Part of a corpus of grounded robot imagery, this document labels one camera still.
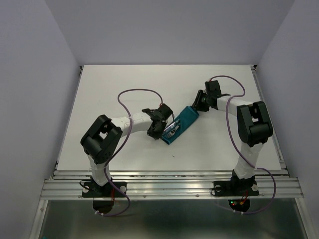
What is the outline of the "aluminium frame rail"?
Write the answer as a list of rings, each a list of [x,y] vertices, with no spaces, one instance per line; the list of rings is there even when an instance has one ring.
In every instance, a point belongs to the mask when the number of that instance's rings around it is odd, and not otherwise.
[[[115,182],[127,184],[127,195],[133,201],[164,199],[213,199],[210,194],[214,181],[226,181],[231,171],[112,171]],[[303,192],[297,178],[289,176],[286,169],[272,171],[274,180],[264,171],[256,171],[259,198],[270,198],[273,185],[277,185],[276,198],[302,198]],[[81,180],[88,179],[89,171],[57,170],[45,180],[42,200],[82,200]]]

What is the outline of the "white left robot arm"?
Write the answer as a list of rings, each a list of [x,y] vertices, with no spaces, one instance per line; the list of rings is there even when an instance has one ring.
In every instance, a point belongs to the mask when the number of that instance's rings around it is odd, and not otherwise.
[[[110,193],[112,177],[109,162],[116,155],[122,137],[128,140],[130,134],[145,131],[153,139],[160,139],[173,111],[166,104],[158,109],[143,109],[140,113],[121,118],[108,118],[100,115],[96,118],[80,140],[84,152],[88,155],[92,171],[94,191],[99,196]]]

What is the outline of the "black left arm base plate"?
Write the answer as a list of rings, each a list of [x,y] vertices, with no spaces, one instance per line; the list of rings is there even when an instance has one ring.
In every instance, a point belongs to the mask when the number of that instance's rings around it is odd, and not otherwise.
[[[81,181],[83,198],[124,198],[126,192],[120,193],[109,183],[99,186],[93,181]]]

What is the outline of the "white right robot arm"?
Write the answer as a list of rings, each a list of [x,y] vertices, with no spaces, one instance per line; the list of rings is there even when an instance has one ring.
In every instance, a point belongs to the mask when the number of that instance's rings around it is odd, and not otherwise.
[[[247,189],[247,184],[255,180],[256,163],[264,144],[273,135],[273,126],[263,101],[248,102],[241,98],[246,95],[246,89],[238,80],[228,76],[242,89],[241,94],[230,95],[221,91],[220,84],[212,77],[205,82],[205,89],[197,92],[192,108],[196,111],[207,112],[210,109],[224,111],[226,125],[231,143],[239,155],[233,169],[229,188],[234,194],[241,194]],[[237,119],[237,132],[241,140],[241,148],[236,146],[230,128],[229,116]]]

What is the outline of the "teal cloth napkin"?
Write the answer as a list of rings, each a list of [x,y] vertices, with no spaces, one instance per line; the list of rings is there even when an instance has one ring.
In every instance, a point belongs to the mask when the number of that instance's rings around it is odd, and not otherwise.
[[[199,117],[199,113],[191,106],[185,107],[175,119],[180,119],[180,128],[171,138],[161,137],[166,144],[173,143],[179,136],[181,136]]]

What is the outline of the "teal handled fork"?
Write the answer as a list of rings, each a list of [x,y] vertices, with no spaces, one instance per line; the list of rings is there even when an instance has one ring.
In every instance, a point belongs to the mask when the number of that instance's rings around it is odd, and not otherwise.
[[[180,128],[179,125],[175,125],[172,127],[167,128],[164,132],[163,132],[163,137],[165,138],[171,138],[175,135],[176,131]]]

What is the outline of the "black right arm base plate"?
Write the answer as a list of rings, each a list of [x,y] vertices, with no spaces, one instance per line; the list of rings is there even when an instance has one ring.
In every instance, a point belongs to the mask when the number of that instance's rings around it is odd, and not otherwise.
[[[215,197],[259,196],[257,183],[239,183],[231,181],[214,181],[210,194]]]

